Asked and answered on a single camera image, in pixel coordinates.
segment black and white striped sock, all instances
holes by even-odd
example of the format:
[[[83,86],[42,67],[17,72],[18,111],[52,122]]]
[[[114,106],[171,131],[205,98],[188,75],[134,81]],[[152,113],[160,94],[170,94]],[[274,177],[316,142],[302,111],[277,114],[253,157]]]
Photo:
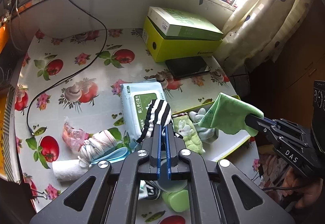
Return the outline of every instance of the black and white striped sock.
[[[165,100],[154,99],[151,101],[147,110],[146,119],[142,129],[142,134],[136,140],[140,144],[144,139],[150,138],[155,124],[160,124],[162,127],[173,124],[170,105]]]

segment polka dot curtain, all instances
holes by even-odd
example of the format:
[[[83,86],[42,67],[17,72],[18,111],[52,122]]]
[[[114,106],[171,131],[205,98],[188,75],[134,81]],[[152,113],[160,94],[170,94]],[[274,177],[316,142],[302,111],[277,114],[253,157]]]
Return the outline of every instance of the polka dot curtain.
[[[222,29],[223,43],[214,53],[228,75],[244,63],[250,71],[277,59],[285,42],[302,23],[313,0],[247,0]]]

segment wet wipes package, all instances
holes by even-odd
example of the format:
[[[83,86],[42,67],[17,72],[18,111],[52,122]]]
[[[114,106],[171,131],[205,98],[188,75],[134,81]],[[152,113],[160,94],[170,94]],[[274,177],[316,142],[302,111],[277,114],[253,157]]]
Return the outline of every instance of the wet wipes package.
[[[132,149],[136,146],[135,141],[141,135],[147,110],[153,99],[165,100],[163,88],[155,79],[143,83],[121,84],[124,123],[130,136]]]

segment phone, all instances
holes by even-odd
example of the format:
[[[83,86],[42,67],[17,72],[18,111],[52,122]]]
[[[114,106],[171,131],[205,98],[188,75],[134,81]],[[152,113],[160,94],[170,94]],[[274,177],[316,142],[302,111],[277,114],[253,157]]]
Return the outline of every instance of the phone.
[[[210,72],[210,67],[200,56],[170,59],[165,63],[176,79]]]

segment green plastic container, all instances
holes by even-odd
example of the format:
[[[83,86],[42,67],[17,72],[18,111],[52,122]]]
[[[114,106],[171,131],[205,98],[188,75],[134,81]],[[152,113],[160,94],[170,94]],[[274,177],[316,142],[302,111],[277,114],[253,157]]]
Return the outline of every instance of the green plastic container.
[[[162,199],[175,212],[183,212],[189,210],[189,192],[185,189],[177,192],[163,192]]]

